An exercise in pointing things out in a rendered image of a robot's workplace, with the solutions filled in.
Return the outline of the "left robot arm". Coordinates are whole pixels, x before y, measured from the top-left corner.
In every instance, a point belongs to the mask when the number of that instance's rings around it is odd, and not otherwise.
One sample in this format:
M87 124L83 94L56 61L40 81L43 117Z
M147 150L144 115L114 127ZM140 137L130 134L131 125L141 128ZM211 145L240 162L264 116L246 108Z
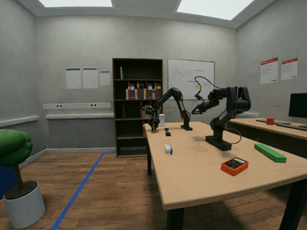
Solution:
M219 100L227 98L226 109L210 122L210 127L213 130L212 136L206 136L211 141L226 147L232 144L223 140L223 131L225 131L226 121L234 117L236 108L236 87L228 87L227 89L215 89L208 95L211 106L215 107L219 105ZM241 98L241 99L240 99ZM249 111L251 108L250 97L247 87L239 87L238 89L238 102L236 115L242 114L245 111ZM226 123L225 123L226 122ZM224 124L225 123L225 124ZM224 124L224 127L223 127Z

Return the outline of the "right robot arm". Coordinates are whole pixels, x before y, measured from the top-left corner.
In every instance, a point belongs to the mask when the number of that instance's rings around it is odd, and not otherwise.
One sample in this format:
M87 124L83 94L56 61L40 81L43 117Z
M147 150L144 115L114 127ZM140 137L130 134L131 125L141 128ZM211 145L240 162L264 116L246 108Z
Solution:
M174 94L172 94L174 93ZM191 130L193 128L189 127L189 115L187 114L182 99L181 99L181 93L179 91L176 91L174 89L169 90L169 92L167 92L159 101L157 101L154 105L153 108L146 108L145 114L147 115L158 115L158 109L161 107L161 105L163 105L163 103L168 100L171 96L174 97L178 108L180 110L180 116L181 118L184 120L184 127L183 125L180 125L181 127L185 128L186 130Z

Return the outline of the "small white and blue box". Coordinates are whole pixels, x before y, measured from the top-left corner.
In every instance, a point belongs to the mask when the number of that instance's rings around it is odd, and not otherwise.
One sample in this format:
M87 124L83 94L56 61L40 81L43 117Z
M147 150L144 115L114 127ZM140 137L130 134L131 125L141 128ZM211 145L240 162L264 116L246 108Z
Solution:
M165 145L165 153L166 153L166 155L172 155L172 146L171 145Z

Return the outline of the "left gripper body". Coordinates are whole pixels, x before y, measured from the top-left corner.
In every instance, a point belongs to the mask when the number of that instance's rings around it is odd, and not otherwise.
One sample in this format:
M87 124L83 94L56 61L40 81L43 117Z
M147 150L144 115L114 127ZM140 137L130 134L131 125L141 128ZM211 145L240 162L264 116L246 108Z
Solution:
M198 95L198 96L199 96L199 95ZM199 97L201 97L201 96L199 96ZM202 97L201 97L201 98L202 98ZM203 100L203 98L202 98L202 100ZM211 104L210 104L210 101L204 103L204 100L203 100L202 104L199 105L199 107L200 107L200 109L201 109L202 112L206 112L206 110L212 108L212 106L211 106Z

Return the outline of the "green flat bar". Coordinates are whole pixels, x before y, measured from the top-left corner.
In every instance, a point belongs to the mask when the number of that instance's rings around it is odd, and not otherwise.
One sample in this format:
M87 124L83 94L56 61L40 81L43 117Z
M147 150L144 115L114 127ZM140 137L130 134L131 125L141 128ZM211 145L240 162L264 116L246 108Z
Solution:
M263 144L254 144L254 148L274 162L286 163L286 157Z

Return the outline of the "white bottle with blue cap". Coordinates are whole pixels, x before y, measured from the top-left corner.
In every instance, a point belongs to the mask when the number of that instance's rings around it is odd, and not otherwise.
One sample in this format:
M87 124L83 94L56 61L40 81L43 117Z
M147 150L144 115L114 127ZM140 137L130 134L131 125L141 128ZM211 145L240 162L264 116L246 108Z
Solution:
M165 115L163 113L159 115L159 120L160 120L159 126L164 127L165 126Z

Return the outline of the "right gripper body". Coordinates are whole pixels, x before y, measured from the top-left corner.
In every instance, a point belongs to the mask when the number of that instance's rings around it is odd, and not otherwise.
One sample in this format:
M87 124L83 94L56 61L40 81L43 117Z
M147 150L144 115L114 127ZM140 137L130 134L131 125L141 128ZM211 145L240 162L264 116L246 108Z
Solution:
M154 121L154 124L156 124L157 122L160 123L160 120L157 120L158 115L152 115L152 118L149 120L149 122Z

